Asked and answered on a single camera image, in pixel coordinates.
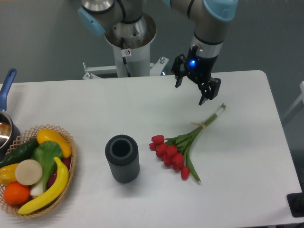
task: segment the tulip bouquet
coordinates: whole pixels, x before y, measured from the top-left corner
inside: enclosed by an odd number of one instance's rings
[[[167,167],[173,165],[174,170],[180,170],[183,180],[186,180],[191,173],[196,181],[200,181],[190,159],[192,143],[201,130],[212,123],[225,109],[226,105],[222,104],[205,122],[192,123],[198,125],[198,127],[188,134],[182,134],[174,138],[165,138],[163,135],[153,136],[152,143],[149,144],[150,149],[156,151],[156,156],[161,158]]]

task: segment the yellow banana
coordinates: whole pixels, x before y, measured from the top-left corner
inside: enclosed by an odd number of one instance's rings
[[[64,163],[58,158],[54,158],[57,164],[57,177],[54,184],[42,195],[32,199],[31,201],[24,204],[19,210],[18,213],[21,215],[27,215],[36,210],[39,210],[55,200],[66,188],[68,181],[68,169]]]

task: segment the light blue joint cap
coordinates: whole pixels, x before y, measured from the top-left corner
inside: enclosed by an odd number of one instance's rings
[[[171,0],[163,0],[163,2],[171,8]]]
[[[96,36],[101,36],[105,33],[105,29],[83,8],[79,8],[78,16],[84,25]]]
[[[231,21],[237,10],[238,0],[204,0],[208,12],[216,19]]]

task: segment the saucepan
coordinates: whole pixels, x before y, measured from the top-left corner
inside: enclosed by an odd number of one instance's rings
[[[4,158],[10,145],[20,135],[10,116],[6,113],[6,101],[14,81],[16,69],[10,69],[0,90],[0,161]]]

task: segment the tulip leaf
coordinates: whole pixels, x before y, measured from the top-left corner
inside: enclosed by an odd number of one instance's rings
[[[193,166],[193,164],[192,164],[192,162],[191,162],[191,159],[190,159],[189,154],[188,154],[187,157],[186,157],[186,165],[188,166],[188,168],[189,168],[189,170],[190,170],[190,173],[191,173],[191,175],[194,177],[194,179],[195,179],[196,181],[199,181],[199,182],[200,182],[200,178],[199,178],[197,172],[195,171],[195,168],[194,168],[194,166]]]

